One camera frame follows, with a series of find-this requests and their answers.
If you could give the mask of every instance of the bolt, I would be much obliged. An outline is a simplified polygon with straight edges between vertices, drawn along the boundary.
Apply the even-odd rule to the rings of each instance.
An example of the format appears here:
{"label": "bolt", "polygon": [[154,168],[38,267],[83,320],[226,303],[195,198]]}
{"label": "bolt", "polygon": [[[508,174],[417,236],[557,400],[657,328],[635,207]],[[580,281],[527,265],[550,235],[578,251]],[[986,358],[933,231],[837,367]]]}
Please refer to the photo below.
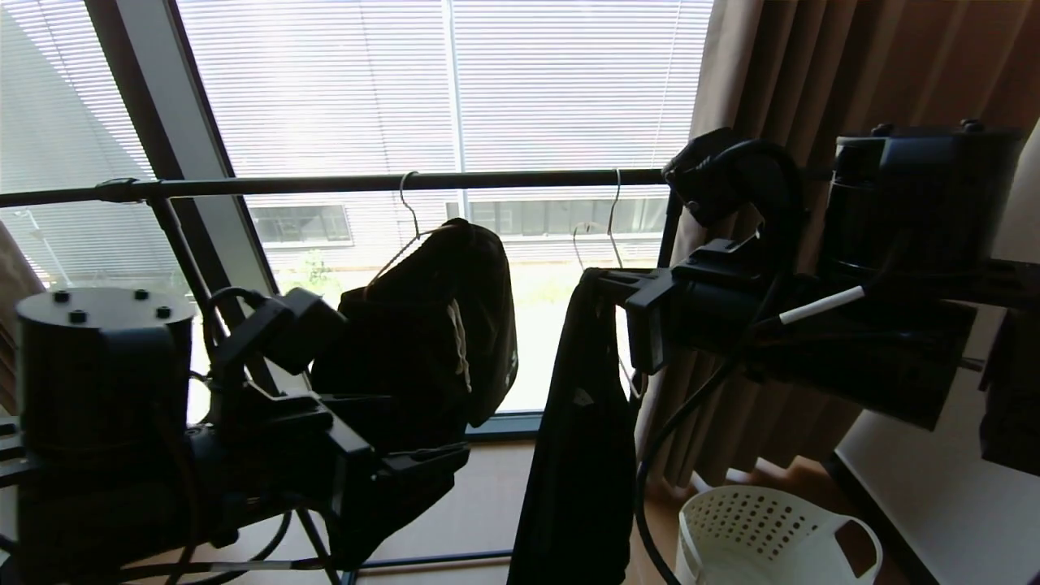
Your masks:
{"label": "bolt", "polygon": [[892,135],[892,129],[893,128],[895,128],[895,126],[893,126],[891,124],[887,124],[887,123],[886,124],[878,124],[877,126],[874,127],[873,130],[870,130],[870,135],[872,136],[890,136],[890,135]]}

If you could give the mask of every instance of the floor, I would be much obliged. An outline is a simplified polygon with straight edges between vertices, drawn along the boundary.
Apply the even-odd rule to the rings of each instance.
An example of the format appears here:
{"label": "floor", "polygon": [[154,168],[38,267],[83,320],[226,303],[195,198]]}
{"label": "floor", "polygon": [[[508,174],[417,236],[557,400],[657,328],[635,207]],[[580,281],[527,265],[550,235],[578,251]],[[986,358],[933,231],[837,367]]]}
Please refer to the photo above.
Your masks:
{"label": "floor", "polygon": [[[527,469],[530,466],[532,443],[485,444],[474,447],[470,462],[458,475],[456,488],[416,522],[388,538],[372,556],[373,559],[394,559],[427,555],[447,555],[478,551],[511,549],[516,533]],[[731,483],[759,485],[783,489],[839,513],[856,515],[851,504],[837,489],[823,467],[804,459],[796,460],[788,469],[759,461],[752,474],[730,472]],[[654,541],[669,563],[675,560],[679,503],[653,501],[647,515]],[[200,559],[245,559],[269,538],[277,520],[267,520],[242,531],[239,541],[222,551],[201,549]],[[874,562],[873,546],[865,536],[856,534],[842,541],[853,566],[863,568]],[[661,582],[633,530],[629,585],[657,585]],[[271,558],[312,556],[302,529],[293,522],[285,542]],[[163,560],[176,558],[164,555]],[[505,583],[508,559],[426,565],[364,571],[360,585],[494,585]],[[286,583],[282,571],[251,573],[236,583],[274,585]],[[328,583],[320,571],[294,574],[291,582],[301,585]],[[878,585],[906,585],[909,582],[890,561],[882,564]]]}

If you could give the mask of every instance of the brown curtain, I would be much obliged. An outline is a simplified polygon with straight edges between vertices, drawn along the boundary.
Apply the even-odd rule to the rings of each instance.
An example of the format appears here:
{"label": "brown curtain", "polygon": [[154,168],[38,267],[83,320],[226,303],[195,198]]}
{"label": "brown curtain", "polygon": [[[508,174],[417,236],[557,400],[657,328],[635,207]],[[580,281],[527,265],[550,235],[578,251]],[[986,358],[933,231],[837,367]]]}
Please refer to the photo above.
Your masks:
{"label": "brown curtain", "polygon": [[15,332],[18,316],[15,305],[22,299],[42,292],[36,274],[22,255],[18,244],[0,224],[0,406],[10,414],[18,412],[15,398]]}
{"label": "brown curtain", "polygon": [[[692,136],[731,126],[827,168],[834,139],[879,123],[954,125],[977,118],[1032,129],[1040,110],[1040,7],[1032,1],[718,1],[705,42]],[[799,268],[812,272],[827,185],[810,184]],[[672,260],[712,237],[746,237],[744,211],[711,230],[684,214]],[[640,414],[645,446],[717,365],[687,353],[655,376]],[[667,487],[696,472],[710,485],[761,457],[787,466],[830,454],[859,407],[808,388],[736,375],[672,436],[656,462]]]}

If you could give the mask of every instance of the white plastic basket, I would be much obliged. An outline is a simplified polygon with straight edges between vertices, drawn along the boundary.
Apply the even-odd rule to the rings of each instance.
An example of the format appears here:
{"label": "white plastic basket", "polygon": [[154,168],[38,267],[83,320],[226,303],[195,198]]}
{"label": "white plastic basket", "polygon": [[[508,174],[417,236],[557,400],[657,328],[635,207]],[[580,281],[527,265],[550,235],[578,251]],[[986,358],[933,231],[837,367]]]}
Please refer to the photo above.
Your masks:
{"label": "white plastic basket", "polygon": [[[850,522],[870,536],[877,559],[859,578],[834,538]],[[881,542],[859,519],[789,493],[717,487],[679,511],[675,568],[683,585],[869,584],[881,568]]]}

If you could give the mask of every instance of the black baseboard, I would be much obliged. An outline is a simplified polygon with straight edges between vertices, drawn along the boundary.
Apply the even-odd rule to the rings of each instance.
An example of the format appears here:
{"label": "black baseboard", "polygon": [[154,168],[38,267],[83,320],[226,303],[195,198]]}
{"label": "black baseboard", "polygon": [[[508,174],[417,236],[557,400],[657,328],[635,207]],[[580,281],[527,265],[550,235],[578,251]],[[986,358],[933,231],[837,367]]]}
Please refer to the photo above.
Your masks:
{"label": "black baseboard", "polygon": [[914,553],[913,549],[910,548],[900,531],[895,529],[895,525],[888,519],[888,516],[866,491],[863,484],[859,483],[856,476],[849,470],[844,461],[837,454],[832,453],[823,461],[823,464],[827,474],[837,484],[838,489],[862,514],[862,520],[874,529],[878,538],[885,545],[885,555],[891,557],[903,575],[906,576],[907,581],[914,585],[939,585],[932,571],[928,570],[917,553]]}

